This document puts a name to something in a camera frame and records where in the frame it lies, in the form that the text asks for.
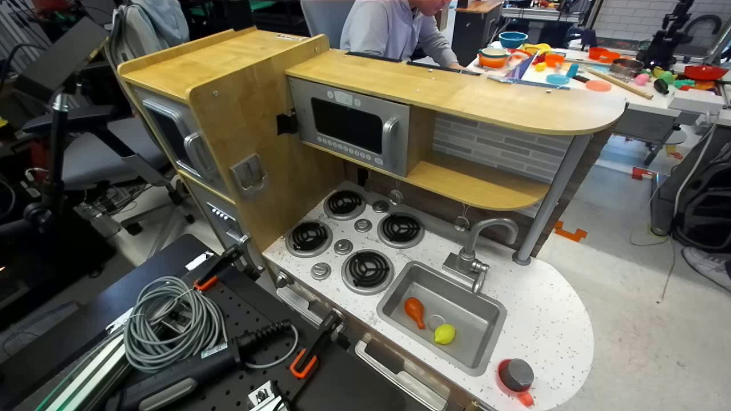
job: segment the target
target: workbench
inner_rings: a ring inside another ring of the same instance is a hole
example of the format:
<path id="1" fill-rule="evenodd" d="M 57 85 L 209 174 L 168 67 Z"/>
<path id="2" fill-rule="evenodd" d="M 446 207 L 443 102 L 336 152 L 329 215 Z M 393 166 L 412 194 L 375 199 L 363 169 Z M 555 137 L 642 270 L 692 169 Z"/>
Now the workbench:
<path id="1" fill-rule="evenodd" d="M 183 276 L 184 266 L 207 252 L 198 241 L 184 236 L 171 247 L 153 255 L 141 267 L 133 270 L 119 279 L 112 289 L 97 294 L 80 314 L 26 346 L 23 352 L 12 357 L 0 365 L 0 408 L 31 408 L 48 389 L 57 382 L 62 370 L 73 364 L 85 349 L 88 349 L 101 335 L 102 326 L 130 309 L 136 292 L 157 276 Z M 225 317 L 225 330 L 231 338 L 237 338 L 241 332 L 254 332 L 270 322 L 289 320 L 297 325 L 304 342 L 315 334 L 315 326 L 300 320 L 283 302 L 258 289 L 249 276 L 237 270 L 227 270 L 221 276 L 221 283 L 209 290 L 209 300 L 221 309 Z M 250 389 L 263 382 L 276 382 L 278 389 L 294 391 L 298 389 L 287 375 L 287 364 L 271 370 L 239 370 L 221 378 L 214 386 L 198 391 L 183 404 L 174 408 L 239 408 L 246 406 L 246 395 Z M 319 359 L 319 370 L 315 378 L 298 389 L 294 402 L 297 408 L 419 408 L 412 400 L 400 392 L 395 386 L 383 382 L 366 364 L 351 357 L 337 346 L 327 346 L 327 352 Z"/>

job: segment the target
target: play kitchen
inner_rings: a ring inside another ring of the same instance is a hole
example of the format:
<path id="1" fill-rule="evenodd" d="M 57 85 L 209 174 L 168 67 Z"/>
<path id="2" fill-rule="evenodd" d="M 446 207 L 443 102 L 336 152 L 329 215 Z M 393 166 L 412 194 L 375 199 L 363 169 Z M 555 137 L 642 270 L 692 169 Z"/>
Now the play kitchen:
<path id="1" fill-rule="evenodd" d="M 128 62 L 120 77 L 207 220 L 221 220 L 209 203 L 225 210 L 221 243 L 246 236 L 249 270 L 305 317 L 334 309 L 354 354 L 426 408 L 553 408 L 584 384 L 588 316 L 535 255 L 620 101 L 261 29 Z M 183 109 L 200 146 L 165 132 L 176 122 L 150 101 Z"/>

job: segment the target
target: gray floor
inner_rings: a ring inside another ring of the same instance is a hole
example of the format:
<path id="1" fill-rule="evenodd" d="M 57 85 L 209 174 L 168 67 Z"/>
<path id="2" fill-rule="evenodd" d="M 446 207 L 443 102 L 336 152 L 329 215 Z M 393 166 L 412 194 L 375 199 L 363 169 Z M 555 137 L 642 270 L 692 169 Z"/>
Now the gray floor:
<path id="1" fill-rule="evenodd" d="M 595 338 L 591 375 L 563 411 L 728 408 L 731 294 L 693 275 L 672 241 L 647 234 L 649 194 L 649 180 L 593 166 L 563 215 L 563 225 L 584 229 L 587 238 L 578 244 L 553 236 L 540 252 L 578 290 Z M 101 290 L 122 275 L 126 260 L 146 260 L 160 230 L 171 230 L 168 217 L 160 210 L 146 234 L 114 236 L 122 258 L 55 305 Z M 200 220 L 184 229 L 214 243 Z"/>

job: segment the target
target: sink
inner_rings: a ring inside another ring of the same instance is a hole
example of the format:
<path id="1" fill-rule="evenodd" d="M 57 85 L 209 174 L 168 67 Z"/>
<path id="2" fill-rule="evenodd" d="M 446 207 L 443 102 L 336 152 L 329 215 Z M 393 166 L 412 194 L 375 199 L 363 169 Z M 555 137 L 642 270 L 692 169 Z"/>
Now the sink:
<path id="1" fill-rule="evenodd" d="M 408 298 L 422 302 L 426 330 L 418 330 L 412 320 L 406 317 L 404 300 Z M 398 283 L 379 302 L 379 316 L 464 373 L 482 375 L 507 314 L 500 302 L 472 294 L 426 266 L 408 262 Z M 431 342 L 433 326 L 440 322 L 457 326 L 451 346 Z"/>

